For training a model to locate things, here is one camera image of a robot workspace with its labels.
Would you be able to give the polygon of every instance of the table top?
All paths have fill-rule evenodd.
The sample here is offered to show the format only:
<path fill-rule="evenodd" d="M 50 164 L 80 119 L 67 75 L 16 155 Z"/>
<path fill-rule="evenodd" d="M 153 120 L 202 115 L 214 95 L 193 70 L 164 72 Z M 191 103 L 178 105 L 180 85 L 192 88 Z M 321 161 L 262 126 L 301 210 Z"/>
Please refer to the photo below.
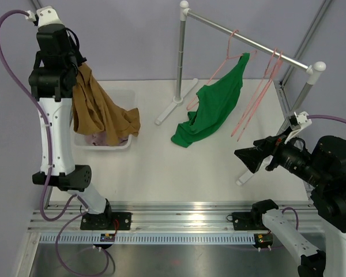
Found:
<path fill-rule="evenodd" d="M 182 88 L 190 80 L 184 80 Z M 125 151 L 90 151 L 72 146 L 76 164 L 92 168 L 92 183 L 109 201 L 128 203 L 186 203 L 222 201 L 307 201 L 304 183 L 285 169 L 260 171 L 245 185 L 235 181 L 246 171 L 234 150 L 273 136 L 283 113 L 272 84 L 241 140 L 231 137 L 260 80 L 244 80 L 238 104 L 213 135 L 182 148 L 171 142 L 178 123 L 187 121 L 186 105 L 206 80 L 200 80 L 182 106 L 160 125 L 155 119 L 171 103 L 174 80 L 101 81 L 108 89 L 132 89 L 137 95 L 141 130 Z M 54 188 L 50 202 L 69 195 Z"/>

